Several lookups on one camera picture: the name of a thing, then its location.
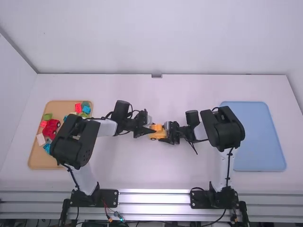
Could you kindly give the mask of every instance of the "orange tray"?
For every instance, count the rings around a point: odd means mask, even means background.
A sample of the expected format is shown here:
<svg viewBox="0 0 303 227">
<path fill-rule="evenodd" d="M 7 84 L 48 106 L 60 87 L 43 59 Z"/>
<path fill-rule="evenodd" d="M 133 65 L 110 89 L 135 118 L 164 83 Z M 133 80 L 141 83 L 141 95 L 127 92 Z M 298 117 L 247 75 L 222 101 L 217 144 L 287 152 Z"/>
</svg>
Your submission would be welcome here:
<svg viewBox="0 0 303 227">
<path fill-rule="evenodd" d="M 83 101 L 50 101 L 46 104 L 43 115 L 46 113 L 52 113 L 53 118 L 59 120 L 62 125 L 63 118 L 71 112 L 75 112 L 75 104 L 82 103 Z M 89 115 L 91 115 L 93 105 L 92 102 L 88 102 L 91 107 Z M 42 127 L 39 127 L 36 135 L 42 133 L 42 129 Z M 39 146 L 36 136 L 32 151 L 28 158 L 28 167 L 31 169 L 64 169 L 62 166 L 57 165 L 56 159 L 46 153 L 43 146 Z"/>
</svg>

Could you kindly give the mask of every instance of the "green lego brick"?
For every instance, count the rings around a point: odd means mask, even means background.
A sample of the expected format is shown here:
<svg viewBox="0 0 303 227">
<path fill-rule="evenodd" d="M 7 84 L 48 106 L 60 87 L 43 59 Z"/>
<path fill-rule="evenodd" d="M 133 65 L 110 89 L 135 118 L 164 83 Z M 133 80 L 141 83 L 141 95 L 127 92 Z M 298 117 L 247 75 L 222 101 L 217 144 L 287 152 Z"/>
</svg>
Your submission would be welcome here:
<svg viewBox="0 0 303 227">
<path fill-rule="evenodd" d="M 86 113 L 84 113 L 84 112 L 81 112 L 81 113 L 79 114 L 79 116 L 81 116 L 81 117 L 89 117 L 89 115 L 86 114 Z"/>
<path fill-rule="evenodd" d="M 53 114 L 47 113 L 43 115 L 43 120 L 48 121 L 53 117 Z"/>
</svg>

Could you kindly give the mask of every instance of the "toy car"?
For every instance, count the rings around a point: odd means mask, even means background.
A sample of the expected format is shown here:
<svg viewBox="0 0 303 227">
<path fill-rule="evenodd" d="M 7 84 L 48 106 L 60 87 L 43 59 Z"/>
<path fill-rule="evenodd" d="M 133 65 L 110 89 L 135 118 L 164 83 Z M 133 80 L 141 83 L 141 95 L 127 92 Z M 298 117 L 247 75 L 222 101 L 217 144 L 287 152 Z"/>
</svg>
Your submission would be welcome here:
<svg viewBox="0 0 303 227">
<path fill-rule="evenodd" d="M 148 134 L 151 140 L 164 139 L 167 137 L 166 131 L 163 129 L 163 126 L 161 124 L 152 124 L 150 126 L 150 129 L 157 131 L 155 133 Z"/>
<path fill-rule="evenodd" d="M 60 121 L 55 119 L 50 119 L 47 121 L 47 124 L 45 128 L 42 130 L 42 134 L 44 136 L 48 136 L 51 140 L 55 139 L 55 136 L 57 134 L 57 128 L 60 127 Z"/>
</svg>

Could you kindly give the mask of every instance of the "red wire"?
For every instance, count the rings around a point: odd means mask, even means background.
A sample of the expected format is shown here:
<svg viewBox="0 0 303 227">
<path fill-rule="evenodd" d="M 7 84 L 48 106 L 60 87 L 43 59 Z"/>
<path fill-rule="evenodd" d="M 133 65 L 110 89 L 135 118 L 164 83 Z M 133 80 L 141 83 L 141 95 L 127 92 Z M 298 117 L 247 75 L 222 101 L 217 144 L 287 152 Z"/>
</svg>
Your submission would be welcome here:
<svg viewBox="0 0 303 227">
<path fill-rule="evenodd" d="M 107 208 L 108 208 L 108 206 L 107 206 L 107 204 L 104 202 L 104 200 L 102 200 L 102 202 L 103 202 L 103 204 L 104 204 L 104 211 L 105 211 L 105 213 L 107 214 Z"/>
</svg>

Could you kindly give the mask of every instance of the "connector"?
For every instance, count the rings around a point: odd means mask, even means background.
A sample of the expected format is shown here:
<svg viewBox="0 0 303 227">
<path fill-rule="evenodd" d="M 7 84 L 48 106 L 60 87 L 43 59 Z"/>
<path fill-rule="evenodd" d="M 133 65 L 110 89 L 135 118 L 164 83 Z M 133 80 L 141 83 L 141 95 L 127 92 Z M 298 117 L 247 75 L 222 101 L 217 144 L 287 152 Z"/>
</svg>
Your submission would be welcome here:
<svg viewBox="0 0 303 227">
<path fill-rule="evenodd" d="M 112 218 L 108 214 L 106 214 L 106 217 L 107 217 L 109 222 L 113 222 Z"/>
<path fill-rule="evenodd" d="M 124 217 L 123 217 L 118 211 L 115 211 L 115 212 L 114 212 L 114 216 L 115 216 L 115 217 L 118 217 L 118 218 L 120 219 L 121 222 L 125 223 Z"/>
</svg>

